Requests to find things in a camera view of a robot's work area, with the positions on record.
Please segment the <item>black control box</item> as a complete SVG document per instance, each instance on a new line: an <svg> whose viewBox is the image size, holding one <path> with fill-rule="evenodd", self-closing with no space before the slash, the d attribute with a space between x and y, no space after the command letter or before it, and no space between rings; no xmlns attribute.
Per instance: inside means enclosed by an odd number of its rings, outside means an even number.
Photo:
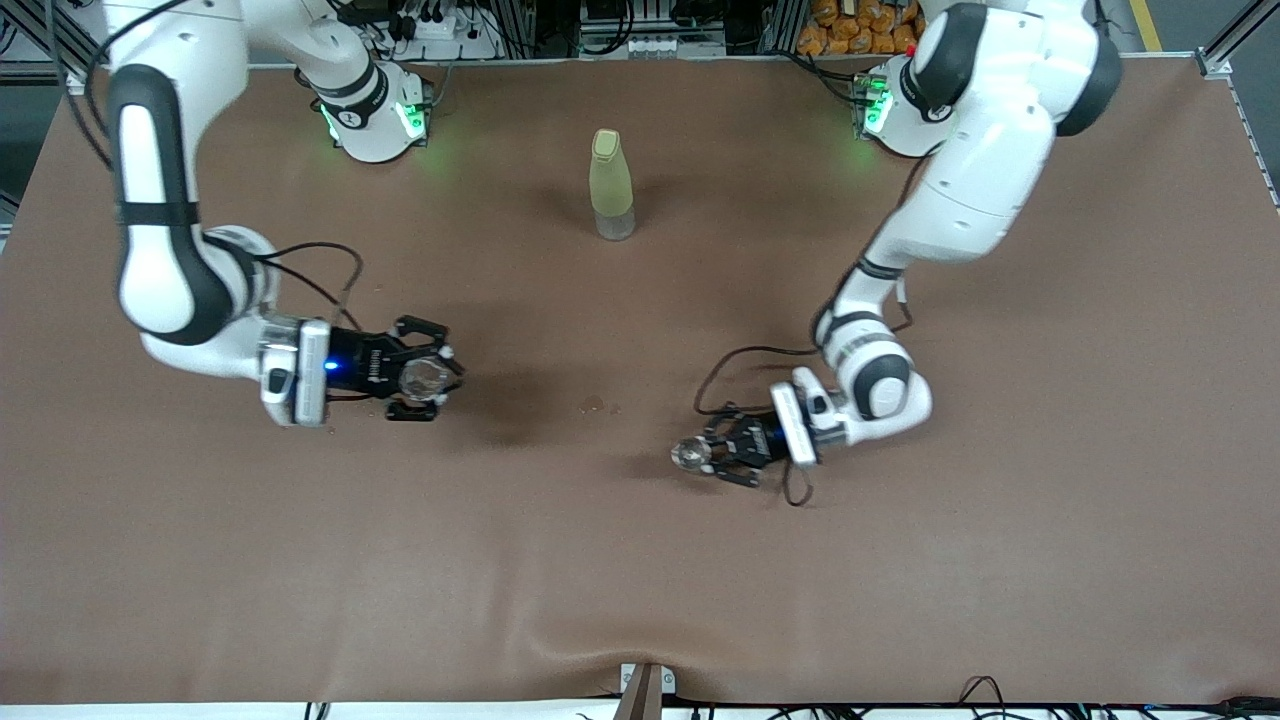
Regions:
<svg viewBox="0 0 1280 720"><path fill-rule="evenodd" d="M714 44L724 38L728 9L730 0L581 0L579 31L598 45L621 35Z"/></svg>

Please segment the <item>yellow-green bottle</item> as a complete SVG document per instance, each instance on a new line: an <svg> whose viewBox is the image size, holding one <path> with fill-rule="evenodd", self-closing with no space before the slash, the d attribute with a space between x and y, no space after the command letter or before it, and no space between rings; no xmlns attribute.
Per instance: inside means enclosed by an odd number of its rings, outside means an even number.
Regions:
<svg viewBox="0 0 1280 720"><path fill-rule="evenodd" d="M599 129L591 141L589 196L596 232L623 241L635 231L635 197L628 163L616 129Z"/></svg>

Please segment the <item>orange bread pile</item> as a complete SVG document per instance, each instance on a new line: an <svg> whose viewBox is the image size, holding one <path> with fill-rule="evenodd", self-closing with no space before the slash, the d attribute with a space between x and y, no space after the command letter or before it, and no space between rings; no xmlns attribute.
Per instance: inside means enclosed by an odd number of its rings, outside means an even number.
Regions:
<svg viewBox="0 0 1280 720"><path fill-rule="evenodd" d="M905 54L929 24L920 0L806 0L805 8L791 51L809 58Z"/></svg>

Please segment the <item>clear glass cup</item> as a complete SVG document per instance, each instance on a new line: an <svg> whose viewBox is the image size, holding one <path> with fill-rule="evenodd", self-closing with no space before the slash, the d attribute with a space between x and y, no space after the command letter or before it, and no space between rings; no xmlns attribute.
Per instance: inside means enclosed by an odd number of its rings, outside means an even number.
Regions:
<svg viewBox="0 0 1280 720"><path fill-rule="evenodd" d="M452 372L434 357L408 360L399 370L399 395L416 404L433 404L452 382Z"/></svg>

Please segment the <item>white power strip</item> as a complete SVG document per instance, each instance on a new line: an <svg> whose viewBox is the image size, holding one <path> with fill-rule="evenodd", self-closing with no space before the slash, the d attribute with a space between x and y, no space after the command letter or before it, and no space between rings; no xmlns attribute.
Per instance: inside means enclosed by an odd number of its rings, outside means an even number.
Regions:
<svg viewBox="0 0 1280 720"><path fill-rule="evenodd" d="M394 41L396 61L485 61L508 59L493 14L480 6L442 8L442 22L417 19L412 38Z"/></svg>

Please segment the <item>silver aluminium frame beam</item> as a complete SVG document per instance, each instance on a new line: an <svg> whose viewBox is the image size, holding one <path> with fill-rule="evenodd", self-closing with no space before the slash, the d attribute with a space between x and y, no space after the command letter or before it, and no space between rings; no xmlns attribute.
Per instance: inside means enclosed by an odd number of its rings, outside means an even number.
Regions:
<svg viewBox="0 0 1280 720"><path fill-rule="evenodd" d="M1280 0L1247 0L1206 46L1197 49L1201 74L1210 79L1230 76L1233 56L1277 13Z"/></svg>

